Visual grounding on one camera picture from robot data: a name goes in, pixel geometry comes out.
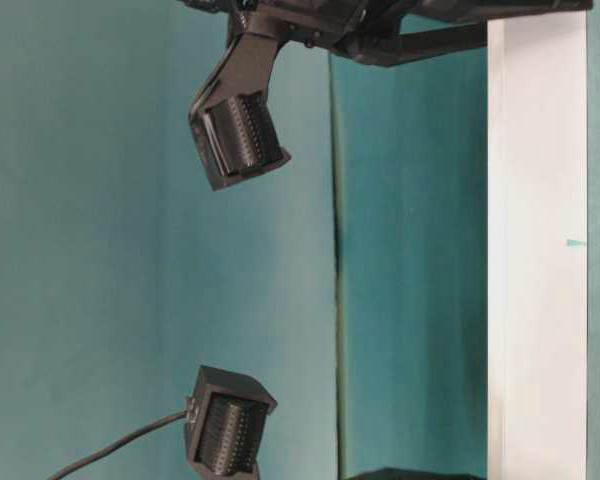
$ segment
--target black plastic part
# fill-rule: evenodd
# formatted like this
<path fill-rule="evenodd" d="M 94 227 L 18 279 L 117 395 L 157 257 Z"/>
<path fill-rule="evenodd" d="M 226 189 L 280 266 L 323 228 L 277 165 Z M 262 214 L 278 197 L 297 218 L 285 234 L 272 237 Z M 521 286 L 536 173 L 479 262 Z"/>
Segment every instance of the black plastic part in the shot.
<path fill-rule="evenodd" d="M 418 472 L 415 470 L 400 470 L 383 468 L 374 472 L 363 473 L 348 480 L 483 480 L 472 475 L 443 475 L 439 473 Z"/>
<path fill-rule="evenodd" d="M 258 480 L 257 454 L 277 402 L 254 378 L 202 366 L 187 398 L 187 461 L 204 480 Z"/>
<path fill-rule="evenodd" d="M 227 52 L 196 96 L 189 124 L 214 190 L 284 165 L 266 107 L 271 69 L 288 41 L 391 67 L 487 44 L 488 20 L 593 7 L 593 0 L 180 0 L 229 14 Z M 461 27 L 400 35 L 408 14 Z"/>
<path fill-rule="evenodd" d="M 420 0 L 413 13 L 450 23 L 588 10 L 593 0 Z"/>
<path fill-rule="evenodd" d="M 266 418 L 264 403 L 213 395 L 197 460 L 221 477 L 252 473 Z"/>

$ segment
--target robot end effector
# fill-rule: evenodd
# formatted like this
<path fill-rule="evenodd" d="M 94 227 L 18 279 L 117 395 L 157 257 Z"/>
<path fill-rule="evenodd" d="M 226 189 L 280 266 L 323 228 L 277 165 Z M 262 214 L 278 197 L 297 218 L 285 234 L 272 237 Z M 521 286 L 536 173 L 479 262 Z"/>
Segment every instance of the robot end effector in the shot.
<path fill-rule="evenodd" d="M 390 67 L 487 44 L 486 21 L 586 10 L 593 0 L 181 0 L 228 14 L 227 51 L 195 97 L 189 124 L 214 190 L 264 174 L 291 157 L 267 109 L 275 58 L 289 41 Z M 461 24 L 400 34 L 414 13 Z"/>

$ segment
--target ridged rubber pad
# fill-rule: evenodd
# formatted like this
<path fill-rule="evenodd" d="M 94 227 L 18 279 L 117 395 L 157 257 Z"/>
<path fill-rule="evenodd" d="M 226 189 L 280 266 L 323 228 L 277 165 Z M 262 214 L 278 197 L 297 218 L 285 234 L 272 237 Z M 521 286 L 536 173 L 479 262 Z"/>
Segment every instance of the ridged rubber pad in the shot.
<path fill-rule="evenodd" d="M 251 473 L 267 408 L 260 402 L 214 395 L 200 438 L 199 461 L 223 477 Z"/>
<path fill-rule="evenodd" d="M 210 113 L 224 153 L 225 175 L 245 175 L 282 160 L 284 154 L 262 92 L 228 98 Z"/>

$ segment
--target black cable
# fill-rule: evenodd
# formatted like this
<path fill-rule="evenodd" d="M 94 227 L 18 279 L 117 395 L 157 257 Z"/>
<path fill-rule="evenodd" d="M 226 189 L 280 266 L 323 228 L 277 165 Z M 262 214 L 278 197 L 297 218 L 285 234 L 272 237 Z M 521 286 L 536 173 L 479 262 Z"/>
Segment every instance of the black cable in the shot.
<path fill-rule="evenodd" d="M 119 448 L 124 447 L 127 443 L 133 442 L 136 438 L 139 438 L 147 433 L 153 432 L 159 428 L 164 427 L 165 425 L 169 425 L 170 423 L 175 422 L 176 420 L 180 420 L 181 418 L 185 418 L 187 416 L 187 411 L 174 413 L 173 415 L 169 415 L 168 417 L 164 417 L 156 422 L 153 422 L 145 427 L 142 427 L 136 430 L 129 435 L 125 435 L 120 440 L 113 442 L 111 445 L 103 448 L 102 450 L 98 450 L 97 452 L 89 455 L 88 457 L 83 458 L 82 460 L 78 460 L 75 463 L 72 463 L 68 467 L 63 468 L 58 473 L 51 475 L 47 480 L 59 480 L 61 478 L 66 477 L 70 473 L 75 472 L 76 470 L 81 469 L 82 467 L 86 467 L 87 465 L 97 462 L 98 460 L 106 457 L 107 455 L 111 455 L 113 452 L 118 450 Z"/>

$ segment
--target white post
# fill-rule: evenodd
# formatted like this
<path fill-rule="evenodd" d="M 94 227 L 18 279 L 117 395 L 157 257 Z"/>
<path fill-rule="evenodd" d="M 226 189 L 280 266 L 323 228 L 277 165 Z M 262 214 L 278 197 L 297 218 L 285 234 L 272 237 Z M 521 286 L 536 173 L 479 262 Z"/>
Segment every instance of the white post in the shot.
<path fill-rule="evenodd" d="M 585 480 L 585 13 L 489 27 L 489 480 Z"/>

